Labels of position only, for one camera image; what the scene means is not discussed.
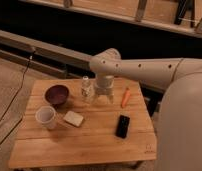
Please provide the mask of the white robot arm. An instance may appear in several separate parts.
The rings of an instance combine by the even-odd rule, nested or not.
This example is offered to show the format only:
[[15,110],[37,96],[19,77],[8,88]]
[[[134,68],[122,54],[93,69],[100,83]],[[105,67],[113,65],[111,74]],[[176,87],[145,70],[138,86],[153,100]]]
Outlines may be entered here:
[[202,59],[125,59],[103,51],[90,59],[96,74],[138,81],[163,94],[154,171],[202,171]]

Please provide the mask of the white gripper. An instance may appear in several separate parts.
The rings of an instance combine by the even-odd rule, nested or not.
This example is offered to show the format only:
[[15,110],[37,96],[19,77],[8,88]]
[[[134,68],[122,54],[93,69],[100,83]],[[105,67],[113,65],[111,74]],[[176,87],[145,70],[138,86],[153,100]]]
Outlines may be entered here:
[[113,82],[114,77],[110,75],[97,75],[95,78],[94,83],[94,90],[95,95],[93,97],[93,103],[95,103],[100,95],[107,95],[110,103],[114,103],[114,94],[111,94],[113,92]]

